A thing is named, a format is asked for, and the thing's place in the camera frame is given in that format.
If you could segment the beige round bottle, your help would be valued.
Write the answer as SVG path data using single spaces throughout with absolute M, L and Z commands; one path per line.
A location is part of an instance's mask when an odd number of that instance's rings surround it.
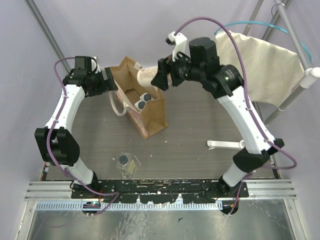
M 151 81 L 156 76 L 158 70 L 158 66 L 152 66 L 147 68 L 141 68 L 137 73 L 137 81 L 138 83 L 144 87 L 153 87 Z M 173 85 L 173 81 L 171 78 L 171 74 L 167 75 L 168 87 Z

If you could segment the white bottle black cap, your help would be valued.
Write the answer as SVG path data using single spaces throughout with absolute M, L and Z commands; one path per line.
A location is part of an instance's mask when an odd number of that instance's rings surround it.
M 150 100 L 153 100 L 152 96 L 148 93 L 144 93 L 140 96 L 140 100 L 143 101 L 143 102 L 148 102 Z
M 134 104 L 134 107 L 137 111 L 141 112 L 144 109 L 145 105 L 146 102 L 139 100 Z

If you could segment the brown paper bag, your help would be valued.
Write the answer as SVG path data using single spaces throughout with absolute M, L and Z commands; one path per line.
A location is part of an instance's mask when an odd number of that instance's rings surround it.
M 124 57 L 119 66 L 112 66 L 110 70 L 118 88 L 115 97 L 123 106 L 123 111 L 118 111 L 112 96 L 109 99 L 116 115 L 128 115 L 143 139 L 147 139 L 166 128 L 168 124 L 162 91 L 154 87 L 141 86 L 137 80 L 140 69 L 142 66 L 128 56 Z

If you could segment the clear glass bottle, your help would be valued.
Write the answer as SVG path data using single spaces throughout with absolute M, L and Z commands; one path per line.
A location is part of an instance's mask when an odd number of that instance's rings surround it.
M 116 165 L 123 178 L 131 179 L 136 167 L 136 157 L 132 153 L 122 152 Z

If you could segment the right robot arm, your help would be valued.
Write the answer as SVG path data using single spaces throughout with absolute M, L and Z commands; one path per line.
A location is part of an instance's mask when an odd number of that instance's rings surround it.
M 237 191 L 237 184 L 250 172 L 262 167 L 270 156 L 284 146 L 274 138 L 257 117 L 251 102 L 246 103 L 244 80 L 238 69 L 220 64 L 216 44 L 208 37 L 191 40 L 166 39 L 173 52 L 158 61 L 151 85 L 165 91 L 183 81 L 199 82 L 224 107 L 244 141 L 244 148 L 233 156 L 230 168 L 219 178 L 218 189 L 225 197 Z M 184 54 L 189 45 L 190 56 Z

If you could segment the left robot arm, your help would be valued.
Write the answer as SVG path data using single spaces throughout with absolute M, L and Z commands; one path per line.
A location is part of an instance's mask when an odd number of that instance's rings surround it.
M 34 137 L 42 157 L 66 176 L 88 198 L 97 197 L 101 190 L 97 174 L 80 157 L 80 146 L 72 135 L 76 113 L 81 102 L 118 87 L 110 68 L 100 68 L 97 58 L 75 56 L 74 67 L 64 77 L 57 77 L 61 86 L 58 104 L 43 128 L 37 128 Z

